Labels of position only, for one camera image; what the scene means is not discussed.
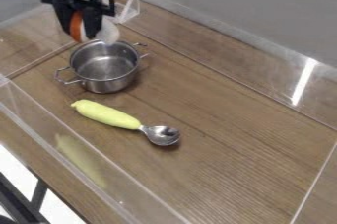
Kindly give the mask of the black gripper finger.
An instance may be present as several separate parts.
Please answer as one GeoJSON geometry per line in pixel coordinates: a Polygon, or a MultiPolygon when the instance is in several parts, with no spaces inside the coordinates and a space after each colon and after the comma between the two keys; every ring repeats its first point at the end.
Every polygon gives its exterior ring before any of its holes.
{"type": "Polygon", "coordinates": [[[85,35],[93,39],[101,30],[102,13],[93,7],[85,7],[82,10],[82,23],[85,35]]]}
{"type": "Polygon", "coordinates": [[[53,7],[55,10],[55,16],[61,25],[61,29],[66,34],[69,34],[69,22],[73,14],[73,9],[61,3],[54,3],[53,7]]]}

